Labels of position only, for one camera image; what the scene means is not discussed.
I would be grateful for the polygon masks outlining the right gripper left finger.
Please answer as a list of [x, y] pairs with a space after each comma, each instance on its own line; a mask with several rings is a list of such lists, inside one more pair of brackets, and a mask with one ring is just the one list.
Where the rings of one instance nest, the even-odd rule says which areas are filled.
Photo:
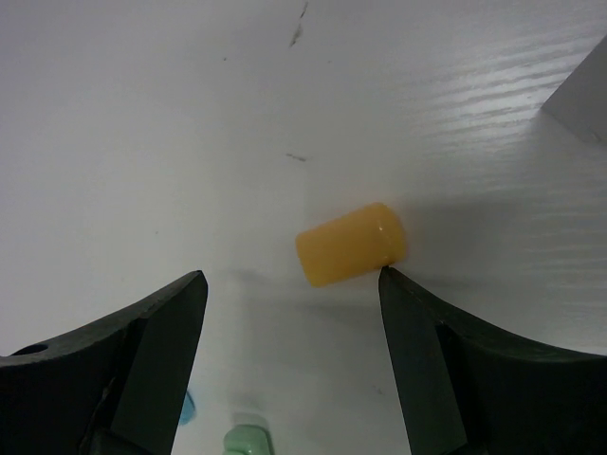
[[2, 453], [171, 453], [207, 298], [204, 274], [190, 272], [2, 357]]

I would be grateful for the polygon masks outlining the orange cap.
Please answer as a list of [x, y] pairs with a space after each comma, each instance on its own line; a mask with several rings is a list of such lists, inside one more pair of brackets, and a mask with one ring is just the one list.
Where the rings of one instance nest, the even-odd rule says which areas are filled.
[[303, 231], [295, 246], [308, 282], [324, 287], [401, 261], [406, 235], [388, 206], [374, 203]]

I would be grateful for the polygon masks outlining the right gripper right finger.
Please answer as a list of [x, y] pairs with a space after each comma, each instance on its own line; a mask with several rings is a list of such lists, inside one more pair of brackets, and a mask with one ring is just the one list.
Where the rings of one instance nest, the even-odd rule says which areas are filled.
[[391, 267], [382, 322], [414, 454], [602, 454], [606, 359], [521, 337]]

